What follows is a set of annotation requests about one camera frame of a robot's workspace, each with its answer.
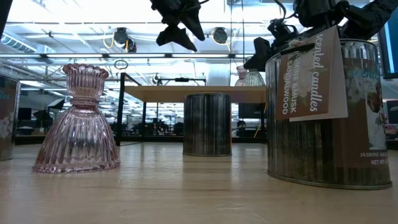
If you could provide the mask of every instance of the fluorescent light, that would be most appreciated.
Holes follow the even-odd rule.
[[[100,107],[102,107],[102,108],[107,108],[107,109],[113,108],[113,106],[111,106],[111,105],[100,105]]]
[[[172,54],[173,58],[228,58],[228,54]]]
[[[253,54],[238,54],[238,55],[235,55],[235,58],[247,58],[247,57],[252,57],[253,56]]]
[[[127,83],[124,83],[124,86],[138,86],[138,84],[134,83],[134,82],[127,82]]]
[[[21,91],[39,91],[40,89],[36,88],[21,88]]]
[[[47,54],[49,58],[102,58],[101,54]]]
[[[44,90],[46,90],[46,91],[66,91],[67,89],[66,88],[53,88],[53,89],[51,89],[51,88],[49,88],[49,89],[44,89]]]
[[[260,122],[260,119],[245,119],[245,122]]]
[[[154,58],[165,57],[164,54],[109,54],[113,58]]]
[[[115,99],[118,99],[119,96],[120,96],[120,93],[117,93],[117,92],[111,91],[111,90],[104,91],[104,94],[105,94],[105,95],[108,95],[108,96],[110,96],[110,97],[113,97],[113,98],[115,98]]]
[[[387,41],[387,53],[388,53],[388,59],[390,63],[390,72],[394,73],[395,68],[394,68],[394,60],[392,58],[392,48],[391,48],[391,40],[390,40],[390,28],[388,25],[388,22],[384,26],[384,30],[386,32],[386,41]]]
[[[110,53],[107,49],[100,49],[100,50],[103,50],[103,51],[105,51],[106,53]]]
[[[0,58],[39,58],[39,54],[0,54]]]
[[[49,92],[57,96],[65,96],[64,94],[58,93],[56,91],[49,91]]]
[[[22,84],[35,86],[35,87],[45,87],[45,85],[37,82],[37,81],[21,81]]]
[[[343,26],[344,24],[346,24],[347,21],[348,19],[344,17],[338,25]]]

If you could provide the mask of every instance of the metal frame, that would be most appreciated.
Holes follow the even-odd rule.
[[[52,58],[52,59],[88,59],[88,58],[108,58],[108,59],[125,59],[125,58],[186,58],[186,59],[232,59],[240,58],[243,59],[244,54],[183,54],[183,53],[115,53],[115,54],[99,54],[99,53],[88,53],[88,54],[0,54],[0,58],[18,58],[18,59],[29,59],[29,58]]]
[[[122,72],[120,76],[120,94],[119,94],[119,106],[118,106],[118,121],[117,121],[117,128],[116,128],[116,145],[117,146],[123,146],[121,145],[122,141],[138,141],[138,142],[182,142],[183,137],[181,136],[145,136],[145,126],[146,126],[146,109],[147,109],[147,102],[143,102],[143,108],[142,108],[142,129],[139,130],[141,132],[140,136],[122,136],[122,117],[123,117],[123,105],[124,105],[124,90],[125,90],[125,82],[126,78],[137,85],[141,86],[139,82],[137,82],[133,77],[129,76],[127,73]],[[174,80],[173,78],[165,78],[165,79],[160,79],[160,80]],[[204,79],[192,79],[193,80],[198,80],[198,81],[203,81],[206,84],[206,80]],[[261,113],[261,138],[232,138],[233,143],[263,143],[265,144],[267,142],[266,139],[266,134],[264,132],[265,130],[265,114]]]
[[[123,105],[124,105],[124,83],[128,78],[130,81],[134,82],[135,84],[141,86],[139,82],[137,82],[133,77],[129,76],[126,72],[120,73],[120,93],[119,93],[119,106],[118,106],[118,122],[116,127],[116,145],[121,146],[121,137],[122,137],[122,118],[123,118]],[[145,128],[145,117],[146,117],[146,108],[147,103],[144,103],[144,111],[142,113],[142,120],[144,123]]]
[[[188,82],[189,82],[189,81],[194,81],[196,84],[198,84],[197,81],[203,81],[203,82],[205,83],[205,86],[206,86],[207,80],[206,80],[205,78],[187,78],[187,79],[188,79]],[[159,83],[160,83],[161,81],[167,81],[167,82],[164,84],[164,86],[166,86],[170,81],[181,82],[181,81],[178,80],[178,78],[159,78],[159,79],[157,80],[156,85],[159,86]]]
[[[6,26],[8,14],[10,12],[12,0],[2,0],[0,1],[0,38],[2,36],[2,32]]]

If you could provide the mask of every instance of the glass candle holder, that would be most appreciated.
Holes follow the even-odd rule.
[[[235,86],[244,86],[244,78],[248,71],[243,66],[236,67],[239,75],[239,80],[236,81]]]
[[[51,127],[33,170],[61,173],[118,167],[119,150],[111,127],[96,107],[108,72],[85,64],[68,64],[63,71],[72,106]]]
[[[244,78],[244,86],[265,86],[266,83],[256,69],[250,69]]]

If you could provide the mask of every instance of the wooden tabletop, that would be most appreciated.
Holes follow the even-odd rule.
[[[182,155],[182,143],[120,147],[120,168],[32,172],[40,145],[0,162],[1,224],[397,224],[398,151],[388,190],[310,187],[267,175],[267,146],[233,144],[232,156]]]
[[[225,93],[232,103],[265,103],[264,86],[125,86],[124,91],[147,103],[183,103],[192,93]]]

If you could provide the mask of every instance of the glass vase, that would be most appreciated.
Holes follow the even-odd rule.
[[[256,69],[250,69],[244,78],[244,86],[265,86],[266,83]]]
[[[244,77],[246,77],[248,71],[243,66],[238,66],[236,69],[238,71],[239,80],[236,81],[235,86],[244,86]]]
[[[67,90],[72,106],[63,112],[46,136],[33,170],[43,173],[106,170],[120,165],[112,130],[96,107],[109,76],[102,68],[68,64]]]

